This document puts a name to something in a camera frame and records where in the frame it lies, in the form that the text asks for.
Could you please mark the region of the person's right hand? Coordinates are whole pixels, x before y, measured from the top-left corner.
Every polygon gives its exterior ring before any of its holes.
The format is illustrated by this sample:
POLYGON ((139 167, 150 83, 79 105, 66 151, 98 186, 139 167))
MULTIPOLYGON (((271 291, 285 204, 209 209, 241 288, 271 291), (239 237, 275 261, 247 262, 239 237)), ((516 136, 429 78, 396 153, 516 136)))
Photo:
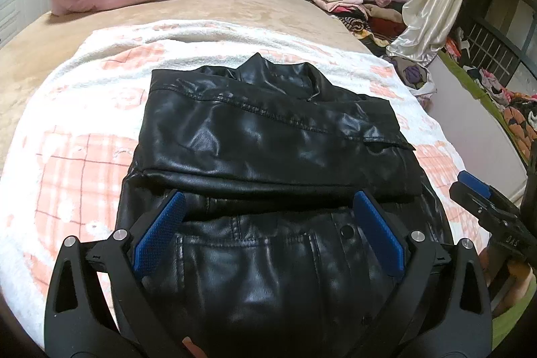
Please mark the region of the person's right hand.
MULTIPOLYGON (((499 264, 497 260, 496 250, 493 256, 490 256, 489 248, 483 249, 479 255, 482 271, 487 285, 491 284, 493 275, 491 275, 490 265, 499 264)), ((508 271, 510 273, 510 288, 504 294, 502 300, 492 310, 492 317, 496 318, 506 313, 517 303, 523 300, 523 297, 529 291, 532 280, 535 278, 532 267, 526 263, 521 263, 516 260, 510 260, 508 263, 508 271)))

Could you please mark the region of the person's left hand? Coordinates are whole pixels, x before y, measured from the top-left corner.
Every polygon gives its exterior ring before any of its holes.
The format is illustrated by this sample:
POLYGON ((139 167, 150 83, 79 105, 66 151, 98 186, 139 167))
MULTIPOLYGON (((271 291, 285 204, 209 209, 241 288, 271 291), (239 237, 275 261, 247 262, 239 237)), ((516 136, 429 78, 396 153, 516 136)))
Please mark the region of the person's left hand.
POLYGON ((185 347, 195 358, 207 358, 207 354, 200 347, 194 344, 189 337, 185 337, 182 341, 182 344, 185 345, 185 347))

